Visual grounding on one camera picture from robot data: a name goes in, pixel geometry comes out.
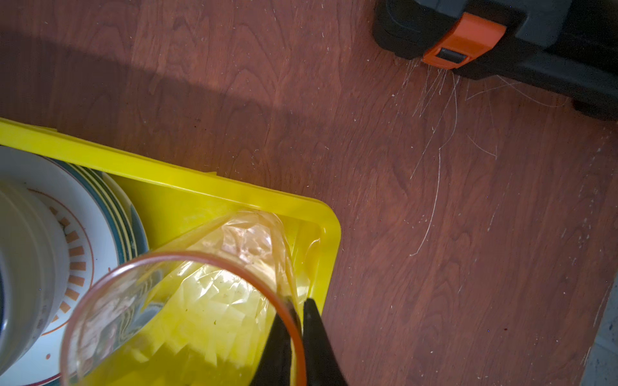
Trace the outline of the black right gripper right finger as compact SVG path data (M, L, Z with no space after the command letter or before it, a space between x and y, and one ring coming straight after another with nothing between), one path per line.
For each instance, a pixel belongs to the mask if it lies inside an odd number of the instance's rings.
M313 299L304 302L303 342L307 385L348 385Z

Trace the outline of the clear pink plastic cup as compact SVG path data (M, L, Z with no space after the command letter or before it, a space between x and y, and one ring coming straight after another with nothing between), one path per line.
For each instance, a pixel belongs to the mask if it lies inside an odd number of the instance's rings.
M78 303L64 385L250 385L277 314L307 384L290 249L268 212L236 212L108 273Z

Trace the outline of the white plate teal quatrefoil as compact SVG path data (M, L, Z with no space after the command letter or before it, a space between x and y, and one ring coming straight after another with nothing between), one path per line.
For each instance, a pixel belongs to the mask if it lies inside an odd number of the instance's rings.
M127 213L112 189L103 180L102 173L59 160L53 162L69 172L88 191L102 210L112 231L119 264L122 265L138 257L135 235Z

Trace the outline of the yellow plastic bin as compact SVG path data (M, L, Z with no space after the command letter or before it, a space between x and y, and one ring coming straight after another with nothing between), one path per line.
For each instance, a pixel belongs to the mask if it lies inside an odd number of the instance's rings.
M290 249L302 339L304 302L313 299L320 312L335 247L341 238L336 217L325 204L235 183L213 173L176 167L6 119L1 122L1 149L3 146L110 175L129 196L143 222L150 248L145 254L236 212L276 215L283 223Z

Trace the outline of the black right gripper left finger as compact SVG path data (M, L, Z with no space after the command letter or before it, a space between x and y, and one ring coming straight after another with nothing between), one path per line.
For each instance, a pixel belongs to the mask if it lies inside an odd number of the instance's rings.
M291 366L291 336L280 315L277 314L250 385L290 386Z

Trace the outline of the pale green ceramic bowl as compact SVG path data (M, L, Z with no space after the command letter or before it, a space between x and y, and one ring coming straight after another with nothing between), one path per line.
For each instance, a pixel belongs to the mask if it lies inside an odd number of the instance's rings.
M69 251L51 209L22 183L1 181L1 372L30 350L68 286Z

